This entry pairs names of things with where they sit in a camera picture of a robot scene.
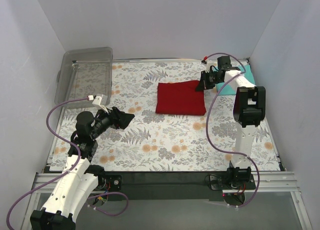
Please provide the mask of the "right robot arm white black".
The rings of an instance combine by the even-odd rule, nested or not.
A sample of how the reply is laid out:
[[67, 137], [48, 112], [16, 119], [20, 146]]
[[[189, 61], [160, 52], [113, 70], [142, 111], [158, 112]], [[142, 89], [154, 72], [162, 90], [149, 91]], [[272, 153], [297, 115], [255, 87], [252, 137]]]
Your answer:
[[247, 183], [253, 183], [251, 167], [256, 164], [251, 158], [254, 134], [266, 115], [266, 89], [252, 84], [246, 77], [243, 64], [233, 67], [232, 55], [219, 52], [217, 67], [209, 62], [206, 56], [202, 64], [206, 69], [201, 72], [196, 91], [209, 90], [217, 84], [230, 86], [235, 91], [233, 118], [236, 122], [235, 150], [229, 152], [231, 160], [226, 171], [210, 176], [211, 189], [244, 188]]

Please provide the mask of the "clear plastic bin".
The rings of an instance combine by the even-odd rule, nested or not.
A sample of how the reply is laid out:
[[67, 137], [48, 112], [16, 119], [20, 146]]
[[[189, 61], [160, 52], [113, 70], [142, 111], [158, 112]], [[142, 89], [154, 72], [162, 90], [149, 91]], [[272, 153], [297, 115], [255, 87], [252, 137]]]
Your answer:
[[104, 95], [109, 105], [112, 95], [113, 50], [110, 47], [67, 51], [57, 75], [55, 104]]

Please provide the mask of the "red t shirt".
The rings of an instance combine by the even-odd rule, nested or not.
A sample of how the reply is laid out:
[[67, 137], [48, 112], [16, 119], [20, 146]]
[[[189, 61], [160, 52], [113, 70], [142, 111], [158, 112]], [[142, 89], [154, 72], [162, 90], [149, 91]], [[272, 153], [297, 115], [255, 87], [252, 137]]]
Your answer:
[[198, 84], [198, 80], [159, 83], [155, 112], [169, 115], [205, 115], [204, 92], [196, 91]]

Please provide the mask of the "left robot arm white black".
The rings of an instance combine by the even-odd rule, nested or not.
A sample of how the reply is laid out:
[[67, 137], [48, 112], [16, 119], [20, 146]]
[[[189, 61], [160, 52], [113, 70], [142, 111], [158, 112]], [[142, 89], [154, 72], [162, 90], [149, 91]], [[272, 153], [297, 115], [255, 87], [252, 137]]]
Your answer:
[[70, 138], [70, 150], [62, 177], [40, 210], [30, 216], [34, 230], [74, 230], [79, 212], [91, 192], [106, 186], [105, 171], [91, 165], [98, 147], [97, 138], [108, 128], [125, 129], [134, 118], [116, 107], [101, 107], [95, 115], [89, 111], [76, 117], [75, 131]]

